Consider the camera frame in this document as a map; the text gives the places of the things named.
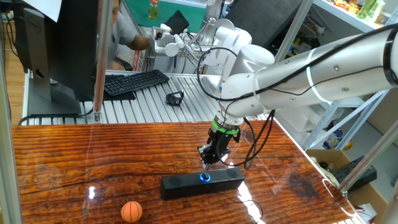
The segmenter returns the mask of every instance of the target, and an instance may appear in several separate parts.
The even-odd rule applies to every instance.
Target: white robot
[[[220,105],[207,143],[198,147],[203,164],[208,169],[229,153],[228,143],[239,138],[239,126],[246,116],[397,88],[397,33],[397,26],[384,27],[277,64],[262,47],[242,47],[223,85],[221,98],[203,89]],[[383,224],[397,223],[397,210],[398,198],[390,203]]]

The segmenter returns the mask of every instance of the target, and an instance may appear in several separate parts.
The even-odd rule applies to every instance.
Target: wooden table
[[[263,121],[253,122],[258,133]],[[128,201],[144,210],[138,223],[256,223],[261,210],[224,195],[160,199],[160,178],[203,171],[197,146],[210,123],[87,124],[13,129],[24,223],[123,223]],[[242,161],[251,133],[243,126],[227,162]],[[214,169],[223,169],[218,165]],[[275,123],[266,147],[238,190],[253,199],[259,223],[336,223],[355,212]]]

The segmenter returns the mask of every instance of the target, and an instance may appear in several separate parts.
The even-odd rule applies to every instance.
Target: green bottle
[[[356,17],[365,19],[375,2],[376,0],[366,0],[365,4],[363,4],[362,9],[359,11]]]

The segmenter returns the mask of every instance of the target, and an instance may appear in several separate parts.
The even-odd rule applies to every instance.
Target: mini basketball
[[[121,215],[124,221],[134,223],[141,218],[142,207],[138,202],[128,202],[123,206]]]

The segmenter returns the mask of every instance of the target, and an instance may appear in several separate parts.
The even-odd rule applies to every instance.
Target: keyboard
[[[128,91],[137,91],[150,86],[168,82],[170,80],[159,70],[151,70],[138,74],[128,75],[105,82],[105,91],[116,96]]]

